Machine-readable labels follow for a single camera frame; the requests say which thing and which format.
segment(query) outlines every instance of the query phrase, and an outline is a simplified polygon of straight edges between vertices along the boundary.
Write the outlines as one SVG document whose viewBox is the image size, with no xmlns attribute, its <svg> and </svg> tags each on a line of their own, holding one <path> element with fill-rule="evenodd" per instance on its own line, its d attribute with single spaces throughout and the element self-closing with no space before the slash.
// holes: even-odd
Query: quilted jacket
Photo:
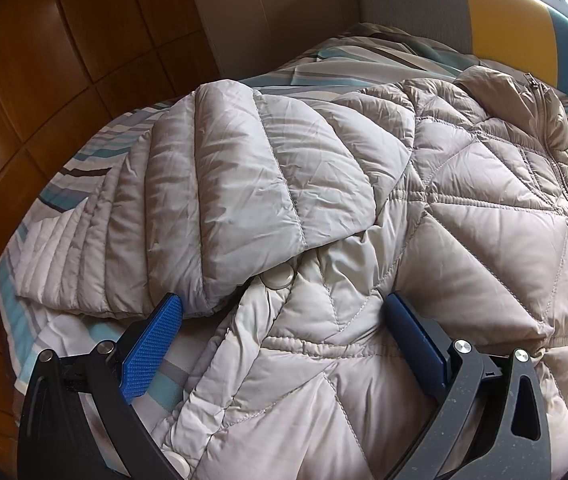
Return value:
<svg viewBox="0 0 568 480">
<path fill-rule="evenodd" d="M 392 290 L 451 338 L 529 352 L 568 469 L 568 124 L 533 79 L 471 67 L 332 102 L 204 85 L 47 229 L 17 288 L 57 308 L 129 316 L 173 290 L 201 315 L 249 280 L 153 431 L 189 478 L 384 478 L 434 408 L 382 327 Z"/>
</svg>

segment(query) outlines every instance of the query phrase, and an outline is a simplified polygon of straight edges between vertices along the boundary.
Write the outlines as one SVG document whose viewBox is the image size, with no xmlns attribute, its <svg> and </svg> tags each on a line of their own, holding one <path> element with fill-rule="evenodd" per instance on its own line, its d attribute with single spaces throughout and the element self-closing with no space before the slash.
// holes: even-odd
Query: wall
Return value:
<svg viewBox="0 0 568 480">
<path fill-rule="evenodd" d="M 357 0 L 195 1 L 219 69 L 232 79 L 273 70 L 359 17 Z"/>
<path fill-rule="evenodd" d="M 217 78 L 193 0 L 0 0 L 0 254 L 39 191 L 119 114 Z M 0 345 L 0 465 L 14 471 Z"/>
</svg>

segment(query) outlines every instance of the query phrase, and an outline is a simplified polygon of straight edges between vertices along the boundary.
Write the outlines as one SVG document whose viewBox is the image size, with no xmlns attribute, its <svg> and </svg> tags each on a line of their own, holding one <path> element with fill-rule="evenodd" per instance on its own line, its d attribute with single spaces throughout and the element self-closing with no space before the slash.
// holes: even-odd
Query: bed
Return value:
<svg viewBox="0 0 568 480">
<path fill-rule="evenodd" d="M 477 64 L 499 68 L 524 81 L 521 72 L 459 54 L 436 41 L 411 36 L 396 28 L 359 24 L 279 69 L 243 82 L 263 93 L 332 100 L 339 94 L 416 76 L 451 81 L 465 68 Z M 568 115 L 568 96 L 561 92 L 560 95 Z M 175 102 L 161 102 L 125 113 L 100 129 L 42 190 L 1 255 L 0 312 L 16 376 L 16 417 L 39 352 L 53 348 L 61 356 L 85 353 L 103 339 L 118 339 L 129 323 L 66 314 L 16 296 L 16 263 L 31 225 L 75 208 Z M 228 308 L 211 317 L 183 322 L 147 393 L 132 404 L 149 431 L 188 395 L 189 374 L 227 313 Z M 90 399 L 85 398 L 84 402 L 102 453 L 109 465 L 121 469 Z"/>
</svg>

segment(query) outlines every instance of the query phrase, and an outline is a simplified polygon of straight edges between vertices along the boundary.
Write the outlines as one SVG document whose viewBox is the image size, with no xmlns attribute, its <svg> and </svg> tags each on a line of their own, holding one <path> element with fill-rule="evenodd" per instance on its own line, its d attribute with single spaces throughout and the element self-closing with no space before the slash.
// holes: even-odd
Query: zipper pull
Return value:
<svg viewBox="0 0 568 480">
<path fill-rule="evenodd" d="M 533 90 L 537 90 L 539 87 L 539 83 L 536 81 L 536 79 L 533 77 L 533 75 L 530 72 L 526 72 L 524 74 L 524 77 L 526 78 L 526 81 L 528 82 L 528 85 L 533 89 Z"/>
</svg>

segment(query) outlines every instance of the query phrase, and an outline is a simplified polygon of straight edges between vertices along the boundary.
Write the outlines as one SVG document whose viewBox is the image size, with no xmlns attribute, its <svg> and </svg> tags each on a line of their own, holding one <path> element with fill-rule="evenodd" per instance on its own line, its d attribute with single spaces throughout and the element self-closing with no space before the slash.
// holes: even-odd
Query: jacket zipper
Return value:
<svg viewBox="0 0 568 480">
<path fill-rule="evenodd" d="M 535 99 L 536 107 L 538 108 L 538 132 L 543 136 L 544 149 L 546 150 L 546 154 L 548 155 L 548 158 L 550 160 L 551 167 L 553 168 L 553 172 L 555 173 L 555 178 L 557 179 L 560 188 L 562 189 L 562 194 L 568 200 L 568 186 L 564 179 L 564 175 L 562 174 L 562 170 L 560 170 L 557 161 L 553 157 L 551 149 L 548 147 L 548 144 L 546 142 L 546 135 L 543 135 L 544 132 L 542 131 L 546 124 L 546 100 L 544 99 L 544 95 L 542 94 L 542 86 L 539 84 L 539 82 L 536 81 L 536 79 L 530 72 L 525 73 L 524 77 L 528 82 L 528 86 L 530 87 L 530 90 Z"/>
</svg>

